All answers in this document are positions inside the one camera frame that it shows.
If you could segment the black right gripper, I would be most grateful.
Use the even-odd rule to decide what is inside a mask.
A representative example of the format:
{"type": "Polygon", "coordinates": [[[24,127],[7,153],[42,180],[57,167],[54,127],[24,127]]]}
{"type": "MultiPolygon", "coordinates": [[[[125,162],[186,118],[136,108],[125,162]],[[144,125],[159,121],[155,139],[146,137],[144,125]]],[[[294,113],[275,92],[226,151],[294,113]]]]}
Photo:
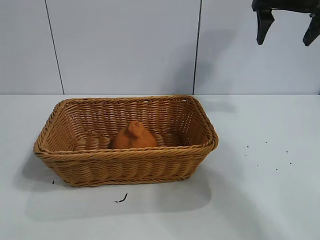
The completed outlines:
{"type": "Polygon", "coordinates": [[[302,39],[304,45],[309,47],[320,35],[320,1],[319,0],[253,0],[252,10],[257,16],[257,36],[258,45],[262,45],[275,21],[272,10],[289,11],[309,14],[311,21],[302,39]]]}

